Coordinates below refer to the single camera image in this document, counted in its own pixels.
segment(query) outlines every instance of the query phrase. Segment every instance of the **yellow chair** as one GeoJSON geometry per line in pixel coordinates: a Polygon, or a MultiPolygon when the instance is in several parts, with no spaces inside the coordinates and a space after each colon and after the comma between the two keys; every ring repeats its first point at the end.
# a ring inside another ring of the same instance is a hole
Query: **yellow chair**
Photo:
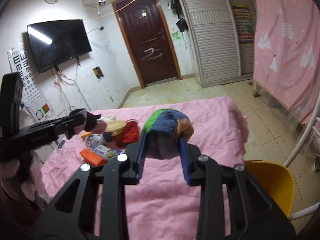
{"type": "Polygon", "coordinates": [[[294,199],[294,179],[290,170],[279,163],[266,161],[244,161],[244,165],[288,217],[294,199]]]}

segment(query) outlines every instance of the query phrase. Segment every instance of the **green fabric patch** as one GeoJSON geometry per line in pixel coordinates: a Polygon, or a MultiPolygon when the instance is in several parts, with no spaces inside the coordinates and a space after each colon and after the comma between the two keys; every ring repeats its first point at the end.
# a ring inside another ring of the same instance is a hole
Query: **green fabric patch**
{"type": "Polygon", "coordinates": [[[161,115],[164,111],[167,110],[171,110],[171,109],[159,109],[157,111],[155,111],[150,117],[149,119],[146,121],[146,123],[143,126],[143,129],[149,133],[151,130],[151,127],[153,126],[153,124],[155,123],[155,121],[158,119],[159,115],[161,115]]]}

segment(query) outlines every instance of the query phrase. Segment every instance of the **wooden door frame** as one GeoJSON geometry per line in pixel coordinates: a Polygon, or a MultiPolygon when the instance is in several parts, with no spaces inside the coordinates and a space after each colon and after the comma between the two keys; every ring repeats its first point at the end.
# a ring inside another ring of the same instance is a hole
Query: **wooden door frame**
{"type": "MultiPolygon", "coordinates": [[[[112,7],[113,7],[114,11],[117,10],[116,4],[120,3],[122,1],[124,1],[124,0],[117,0],[117,1],[112,3],[112,7]]],[[[170,35],[169,27],[168,27],[168,24],[167,24],[167,20],[165,19],[164,12],[163,12],[162,7],[161,7],[161,3],[159,2],[159,0],[155,0],[155,1],[156,1],[156,7],[157,7],[157,9],[159,11],[159,14],[160,14],[163,26],[164,26],[165,34],[167,35],[167,39],[169,41],[169,46],[170,46],[170,50],[171,50],[171,53],[172,53],[174,66],[175,66],[175,69],[176,69],[176,72],[177,72],[177,77],[178,77],[178,79],[181,80],[182,76],[181,76],[181,73],[180,73],[179,63],[178,63],[176,52],[174,50],[174,46],[173,46],[172,38],[171,38],[171,35],[170,35]]],[[[118,12],[116,12],[115,15],[116,15],[116,19],[117,19],[119,28],[121,30],[122,36],[124,38],[124,43],[125,43],[125,45],[127,47],[127,50],[129,52],[129,55],[130,55],[130,58],[132,60],[134,70],[135,70],[135,72],[136,72],[136,74],[138,76],[140,86],[141,86],[141,88],[145,88],[146,84],[145,84],[145,82],[144,82],[144,80],[142,78],[142,74],[141,74],[138,62],[134,57],[134,53],[132,51],[132,48],[131,48],[131,45],[130,45],[130,42],[129,42],[129,37],[128,37],[126,31],[125,31],[124,24],[122,22],[122,18],[121,18],[120,14],[118,12]]]]}

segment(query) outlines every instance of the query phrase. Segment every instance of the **green scribble on wall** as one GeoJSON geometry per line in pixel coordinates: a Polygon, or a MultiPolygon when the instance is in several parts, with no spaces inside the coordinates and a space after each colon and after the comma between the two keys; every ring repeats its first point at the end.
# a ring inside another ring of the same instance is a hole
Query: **green scribble on wall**
{"type": "Polygon", "coordinates": [[[180,32],[174,32],[174,33],[171,33],[171,34],[172,34],[172,37],[173,37],[174,41],[181,40],[180,32]]]}

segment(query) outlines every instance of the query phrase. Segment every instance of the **tv screen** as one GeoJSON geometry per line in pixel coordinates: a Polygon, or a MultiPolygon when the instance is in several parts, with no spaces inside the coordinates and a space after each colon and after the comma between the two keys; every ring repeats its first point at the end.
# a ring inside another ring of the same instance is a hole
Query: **tv screen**
{"type": "Polygon", "coordinates": [[[28,34],[40,73],[92,51],[82,20],[30,24],[28,34]]]}

